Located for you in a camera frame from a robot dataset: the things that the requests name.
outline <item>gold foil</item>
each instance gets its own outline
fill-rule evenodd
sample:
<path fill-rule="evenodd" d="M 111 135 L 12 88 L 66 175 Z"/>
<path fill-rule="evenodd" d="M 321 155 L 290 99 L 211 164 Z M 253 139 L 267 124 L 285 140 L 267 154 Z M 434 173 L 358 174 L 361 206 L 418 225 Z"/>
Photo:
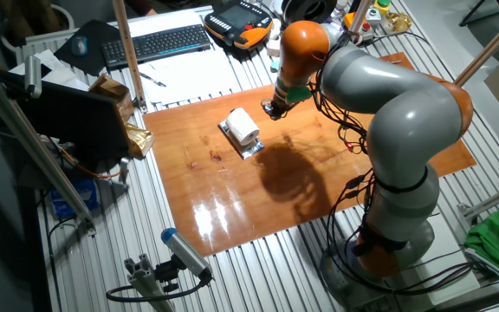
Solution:
<path fill-rule="evenodd" d="M 153 132 L 125 123 L 126 133 L 134 147 L 134 156 L 145 157 L 155 141 Z"/>
<path fill-rule="evenodd" d="M 412 18 L 406 13 L 386 13 L 385 17 L 392 25 L 393 32 L 404 32 L 412 26 Z"/>

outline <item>metal rod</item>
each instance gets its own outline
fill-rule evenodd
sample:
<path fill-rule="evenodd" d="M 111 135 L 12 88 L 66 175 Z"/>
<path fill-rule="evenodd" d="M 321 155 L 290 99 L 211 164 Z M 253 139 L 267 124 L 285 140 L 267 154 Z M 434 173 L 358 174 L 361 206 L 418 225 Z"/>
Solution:
<path fill-rule="evenodd" d="M 0 116 L 10 131 L 18 138 L 32 159 L 40 166 L 49 181 L 57 191 L 67 200 L 76 215 L 85 223 L 93 223 L 90 210 L 78 195 L 73 185 L 61 170 L 57 162 L 49 154 L 49 150 L 42 144 L 40 137 L 24 115 L 16 101 L 9 100 L 0 85 Z"/>
<path fill-rule="evenodd" d="M 471 220 L 472 218 L 478 216 L 479 214 L 487 211 L 488 209 L 498 204 L 499 204 L 499 192 L 496 195 L 486 199 L 481 204 L 475 205 L 473 208 L 467 211 L 463 216 L 465 217 L 465 219 Z"/>
<path fill-rule="evenodd" d="M 483 51 L 469 64 L 469 66 L 456 78 L 454 83 L 462 87 L 477 70 L 499 49 L 499 33 L 490 41 Z"/>
<path fill-rule="evenodd" d="M 353 17 L 353 22 L 349 29 L 350 32 L 359 32 L 361 24 L 365 19 L 365 15 L 371 7 L 371 3 L 373 3 L 373 0 L 361 0 L 360 6 L 357 8 L 355 16 Z"/>
<path fill-rule="evenodd" d="M 139 109 L 142 113 L 147 112 L 146 96 L 144 95 L 144 87 L 142 80 L 139 77 L 138 60 L 134 51 L 134 43 L 130 36 L 130 28 L 128 27 L 128 17 L 126 16 L 125 3 L 123 0 L 113 0 L 114 16 L 119 25 L 120 40 L 125 48 L 126 61 L 130 68 L 130 76 L 132 77 L 134 91 L 136 92 L 136 100 L 138 100 Z"/>

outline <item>pen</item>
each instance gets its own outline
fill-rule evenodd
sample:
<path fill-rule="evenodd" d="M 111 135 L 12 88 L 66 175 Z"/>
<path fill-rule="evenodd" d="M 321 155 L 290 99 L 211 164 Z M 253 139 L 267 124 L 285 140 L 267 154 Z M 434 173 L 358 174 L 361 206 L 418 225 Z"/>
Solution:
<path fill-rule="evenodd" d="M 148 76 L 148 75 L 146 75 L 146 74 L 144 74 L 142 72 L 140 72 L 139 75 L 142 76 L 143 78 L 146 78 L 148 81 L 151 81 L 151 82 L 155 83 L 156 85 L 158 85 L 160 87 L 165 87 L 166 88 L 166 85 L 163 82 L 161 82 L 161 81 L 156 81 L 152 77 L 150 77 L 150 76 Z"/>

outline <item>cardboard box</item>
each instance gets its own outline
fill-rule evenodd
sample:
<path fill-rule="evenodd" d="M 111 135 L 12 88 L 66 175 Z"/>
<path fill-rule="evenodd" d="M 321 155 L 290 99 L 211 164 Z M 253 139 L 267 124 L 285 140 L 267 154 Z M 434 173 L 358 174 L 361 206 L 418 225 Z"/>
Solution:
<path fill-rule="evenodd" d="M 134 114 L 134 105 L 130 97 L 130 90 L 107 75 L 101 75 L 88 92 L 113 98 L 123 122 L 127 122 L 130 116 Z"/>

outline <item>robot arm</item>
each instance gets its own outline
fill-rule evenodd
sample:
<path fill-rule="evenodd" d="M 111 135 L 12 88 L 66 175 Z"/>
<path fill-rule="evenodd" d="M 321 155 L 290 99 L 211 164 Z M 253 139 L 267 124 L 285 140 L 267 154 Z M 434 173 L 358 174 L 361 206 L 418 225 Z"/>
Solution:
<path fill-rule="evenodd" d="M 288 26 L 281 41 L 275 97 L 265 111 L 273 119 L 280 118 L 301 101 L 288 96 L 293 88 L 305 86 L 311 74 L 323 68 L 317 83 L 334 105 L 375 114 L 366 136 L 375 191 L 347 262 L 369 279 L 394 276 L 431 246 L 434 235 L 426 219 L 437 203 L 439 188 L 428 161 L 465 133 L 472 103 L 464 90 L 450 82 L 383 62 L 351 43 L 321 63 L 335 41 L 327 28 L 316 23 Z M 340 287 L 344 277 L 328 278 L 333 275 L 332 263 L 322 268 L 329 287 Z M 351 289 L 347 285 L 354 286 L 347 282 L 347 289 L 341 290 L 346 299 Z"/>

